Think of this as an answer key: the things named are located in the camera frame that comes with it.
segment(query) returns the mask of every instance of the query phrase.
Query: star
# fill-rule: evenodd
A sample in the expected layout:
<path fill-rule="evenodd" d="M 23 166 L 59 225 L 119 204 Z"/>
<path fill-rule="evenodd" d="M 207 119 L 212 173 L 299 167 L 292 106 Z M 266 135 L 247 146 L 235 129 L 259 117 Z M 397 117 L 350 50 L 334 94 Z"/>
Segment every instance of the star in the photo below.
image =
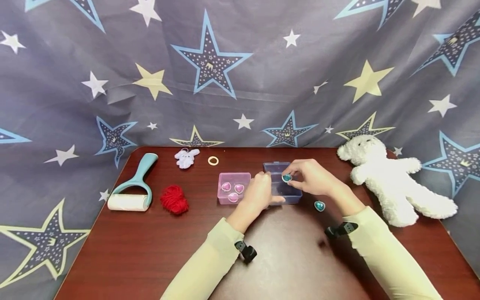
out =
<path fill-rule="evenodd" d="M 244 114 L 241 115 L 241 119 L 233 119 L 233 120 L 239 124 L 239 129 L 243 127 L 251 129 L 250 123 L 255 121 L 255 119 L 247 119 Z"/>
<path fill-rule="evenodd" d="M 442 156 L 424 163 L 423 168 L 447 173 L 452 182 L 453 198 L 469 178 L 480 181 L 480 144 L 464 148 L 441 131 L 439 140 Z"/>
<path fill-rule="evenodd" d="M 344 84 L 345 86 L 353 86 L 357 90 L 355 91 L 355 96 L 353 97 L 353 103 L 360 99 L 366 93 L 381 96 L 382 91 L 378 86 L 378 82 L 382 80 L 391 70 L 394 68 L 384 69 L 374 72 L 368 60 L 365 61 L 363 65 L 363 70 L 360 77 L 355 78 Z"/>
<path fill-rule="evenodd" d="M 61 150 L 55 150 L 55 151 L 57 152 L 57 156 L 43 162 L 44 164 L 45 163 L 51 163 L 53 161 L 57 161 L 59 163 L 60 167 L 61 167 L 61 165 L 63 165 L 65 160 L 70 159 L 70 158 L 78 157 L 78 155 L 73 153 L 75 151 L 75 145 L 70 147 L 70 149 L 68 149 L 67 151 L 61 151 Z"/>
<path fill-rule="evenodd" d="M 370 134 L 370 135 L 377 135 L 383 132 L 392 130 L 395 127 L 383 127 L 383 128 L 373 128 L 373 123 L 375 122 L 375 116 L 377 112 L 374 112 L 360 127 L 353 130 L 347 130 L 342 132 L 337 132 L 336 134 L 340 135 L 341 137 L 349 140 L 357 135 L 362 134 Z"/>
<path fill-rule="evenodd" d="M 414 74 L 437 60 L 441 60 L 450 73 L 456 76 L 468 47 L 480 40 L 480 11 L 474 13 L 453 34 L 434 35 L 434 37 L 440 42 L 440 47 Z"/>
<path fill-rule="evenodd" d="M 172 95 L 172 92 L 162 83 L 165 70 L 150 74 L 149 71 L 142 68 L 139 64 L 136 65 L 140 75 L 142 76 L 142 79 L 135 81 L 133 84 L 148 88 L 154 101 L 156 101 L 158 92 L 164 92 Z"/>
<path fill-rule="evenodd" d="M 103 85 L 106 84 L 107 82 L 108 80 L 98 80 L 92 71 L 90 71 L 90 80 L 82 81 L 83 84 L 85 84 L 92 90 L 93 98 L 95 98 L 98 93 L 105 94 Z"/>
<path fill-rule="evenodd" d="M 172 45 L 172 47 L 197 69 L 194 94 L 200 92 L 209 84 L 215 83 L 231 97 L 237 99 L 228 72 L 249 58 L 252 53 L 220 52 L 206 10 L 200 49 L 175 45 Z"/>
<path fill-rule="evenodd" d="M 433 107 L 428 112 L 438 111 L 442 115 L 442 118 L 447 113 L 447 110 L 456 108 L 456 105 L 450 103 L 450 95 L 445 96 L 442 100 L 429 100 Z"/>
<path fill-rule="evenodd" d="M 115 152 L 115 166 L 118 168 L 120 158 L 125 152 L 125 148 L 137 146 L 135 143 L 123 136 L 137 122 L 127 122 L 112 128 L 97 116 L 96 123 L 103 137 L 103 146 L 102 149 L 100 149 L 100 151 L 98 151 L 95 155 Z"/>
<path fill-rule="evenodd" d="M 287 46 L 285 48 L 288 48 L 290 45 L 294 45 L 296 47 L 297 46 L 297 38 L 299 38 L 299 36 L 300 35 L 293 34 L 293 29 L 290 30 L 290 35 L 283 37 L 283 39 L 287 41 Z"/>
<path fill-rule="evenodd" d="M 130 7 L 130 10 L 140 13 L 144 17 L 145 24 L 148 27 L 148 25 L 150 24 L 150 19 L 162 21 L 162 19 L 160 19 L 160 17 L 156 13 L 154 7 L 155 0 L 138 0 L 138 4 Z"/>
<path fill-rule="evenodd" d="M 413 13 L 413 18 L 415 18 L 417 14 L 419 14 L 421 11 L 423 11 L 427 7 L 432 7 L 437 9 L 442 8 L 440 4 L 440 0 L 411 0 L 411 1 L 417 4 L 417 9 Z"/>
<path fill-rule="evenodd" d="M 383 12 L 380 26 L 378 26 L 378 29 L 380 29 L 402 3 L 403 0 L 353 0 L 334 20 L 381 7 Z"/>
<path fill-rule="evenodd" d="M 108 189 L 105 192 L 100 192 L 99 201 L 102 201 L 102 200 L 107 201 L 109 196 L 110 196 L 110 194 L 108 193 Z"/>
<path fill-rule="evenodd" d="M 295 123 L 295 112 L 292 110 L 282 127 L 267 128 L 262 130 L 262 132 L 265 132 L 273 137 L 273 140 L 267 145 L 267 147 L 273 147 L 280 144 L 298 147 L 298 137 L 317 125 L 318 124 L 309 125 L 306 127 L 297 127 Z"/>
<path fill-rule="evenodd" d="M 186 147 L 211 147 L 223 144 L 224 142 L 219 141 L 204 141 L 200 134 L 198 133 L 197 127 L 194 125 L 192 130 L 192 136 L 190 137 L 189 141 L 179 140 L 179 139 L 172 139 L 171 141 Z"/>
<path fill-rule="evenodd" d="M 0 128 L 0 144 L 14 144 L 14 143 L 25 143 L 31 142 L 29 139 L 26 139 L 18 134 L 10 132 L 8 130 Z"/>
<path fill-rule="evenodd" d="M 402 149 L 403 147 L 401 148 L 397 148 L 397 147 L 394 147 L 395 151 L 393 152 L 397 157 L 402 155 Z"/>
<path fill-rule="evenodd" d="M 6 32 L 4 32 L 3 30 L 1 32 L 2 32 L 3 37 L 5 39 L 3 41 L 0 41 L 0 45 L 9 46 L 10 48 L 12 48 L 12 50 L 15 54 L 18 54 L 18 48 L 25 48 L 26 49 L 26 47 L 24 45 L 20 44 L 20 42 L 18 41 L 18 35 L 10 36 Z"/>
<path fill-rule="evenodd" d="M 328 81 L 325 81 L 324 83 L 322 83 L 321 85 L 316 85 L 313 87 L 313 92 L 315 93 L 315 95 L 317 94 L 318 92 L 318 89 L 321 88 L 322 86 L 324 86 L 325 84 L 327 84 Z"/>
<path fill-rule="evenodd" d="M 158 127 L 156 126 L 156 123 L 154 124 L 154 123 L 152 123 L 152 122 L 150 122 L 150 125 L 148 125 L 147 127 L 150 128 L 151 130 L 153 130 L 153 129 L 155 129 L 155 128 L 158 129 Z"/>
<path fill-rule="evenodd" d="M 41 228 L 0 226 L 0 232 L 28 247 L 30 252 L 13 273 L 0 283 L 3 288 L 42 266 L 57 279 L 65 269 L 67 250 L 88 235 L 90 230 L 65 229 L 63 226 L 63 199 L 48 215 Z"/>
<path fill-rule="evenodd" d="M 92 0 L 69 0 L 75 7 L 81 11 L 95 26 L 97 26 L 103 33 L 105 29 L 103 28 L 102 22 L 96 13 L 95 6 L 93 5 Z M 50 2 L 50 0 L 25 0 L 25 12 L 30 11 L 41 4 Z"/>

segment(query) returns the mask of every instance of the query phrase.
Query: sleeve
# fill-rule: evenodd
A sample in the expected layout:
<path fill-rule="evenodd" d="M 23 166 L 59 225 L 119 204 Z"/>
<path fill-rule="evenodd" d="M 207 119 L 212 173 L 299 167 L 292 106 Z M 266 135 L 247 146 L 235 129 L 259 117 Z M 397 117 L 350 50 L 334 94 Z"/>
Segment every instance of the sleeve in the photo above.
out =
<path fill-rule="evenodd" d="M 238 258 L 243 234 L 222 218 L 165 290 L 160 300 L 207 300 Z"/>
<path fill-rule="evenodd" d="M 359 227 L 348 237 L 390 299 L 441 300 L 415 259 L 369 207 L 343 218 Z"/>

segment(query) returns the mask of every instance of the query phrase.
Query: black wrist strap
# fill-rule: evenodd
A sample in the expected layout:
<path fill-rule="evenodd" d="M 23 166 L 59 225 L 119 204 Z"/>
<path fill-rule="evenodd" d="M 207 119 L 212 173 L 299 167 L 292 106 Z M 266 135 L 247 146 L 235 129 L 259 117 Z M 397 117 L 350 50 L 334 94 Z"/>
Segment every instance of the black wrist strap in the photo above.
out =
<path fill-rule="evenodd" d="M 355 231 L 355 229 L 357 229 L 358 227 L 359 225 L 357 223 L 343 222 L 338 227 L 333 227 L 333 226 L 328 227 L 327 229 L 325 229 L 325 234 L 329 239 L 334 240 L 342 235 L 347 235 Z"/>
<path fill-rule="evenodd" d="M 235 248 L 240 251 L 243 256 L 243 262 L 248 264 L 251 262 L 255 256 L 257 256 L 257 251 L 252 246 L 247 246 L 243 241 L 238 241 L 235 243 Z"/>

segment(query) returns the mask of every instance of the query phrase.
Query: red yarn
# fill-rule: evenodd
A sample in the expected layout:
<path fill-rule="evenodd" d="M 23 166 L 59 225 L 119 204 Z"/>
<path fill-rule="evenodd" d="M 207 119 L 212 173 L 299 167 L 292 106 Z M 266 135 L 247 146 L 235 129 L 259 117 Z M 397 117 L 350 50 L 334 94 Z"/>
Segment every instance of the red yarn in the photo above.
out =
<path fill-rule="evenodd" d="M 170 185 L 160 196 L 163 207 L 175 215 L 180 215 L 188 210 L 188 202 L 180 186 Z"/>

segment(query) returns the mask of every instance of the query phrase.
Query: lint roller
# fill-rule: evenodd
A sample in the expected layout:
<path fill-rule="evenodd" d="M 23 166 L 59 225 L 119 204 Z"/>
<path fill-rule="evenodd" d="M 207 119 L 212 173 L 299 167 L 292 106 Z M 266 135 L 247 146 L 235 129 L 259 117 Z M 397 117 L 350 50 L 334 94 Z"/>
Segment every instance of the lint roller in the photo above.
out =
<path fill-rule="evenodd" d="M 148 209 L 152 202 L 152 190 L 144 182 L 144 176 L 157 159 L 158 155 L 154 153 L 147 153 L 142 157 L 138 164 L 137 172 L 132 179 L 120 184 L 113 190 L 107 201 L 108 209 L 137 212 L 144 212 Z M 143 188 L 147 195 L 120 194 L 120 192 L 132 186 Z"/>

